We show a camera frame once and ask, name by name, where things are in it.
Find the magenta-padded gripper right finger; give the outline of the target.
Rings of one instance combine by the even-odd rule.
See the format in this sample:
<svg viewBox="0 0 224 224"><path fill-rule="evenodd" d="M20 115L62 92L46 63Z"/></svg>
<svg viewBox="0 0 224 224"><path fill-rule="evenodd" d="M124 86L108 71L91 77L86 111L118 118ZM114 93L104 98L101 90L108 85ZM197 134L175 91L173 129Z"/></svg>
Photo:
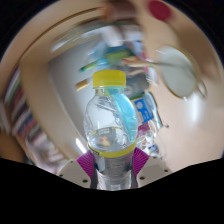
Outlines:
<svg viewBox="0 0 224 224"><path fill-rule="evenodd" d="M131 173L132 188L146 186L171 173L170 168L160 158L149 156L138 148L134 149Z"/></svg>

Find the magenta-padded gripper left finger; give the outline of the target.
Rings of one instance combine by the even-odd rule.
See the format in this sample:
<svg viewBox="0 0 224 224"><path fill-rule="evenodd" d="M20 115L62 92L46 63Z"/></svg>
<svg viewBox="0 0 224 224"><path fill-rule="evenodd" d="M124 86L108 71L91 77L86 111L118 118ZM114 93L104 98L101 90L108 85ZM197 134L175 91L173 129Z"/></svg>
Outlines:
<svg viewBox="0 0 224 224"><path fill-rule="evenodd" d="M92 153L88 151L77 160L69 160L58 176L83 188L96 189L98 178Z"/></svg>

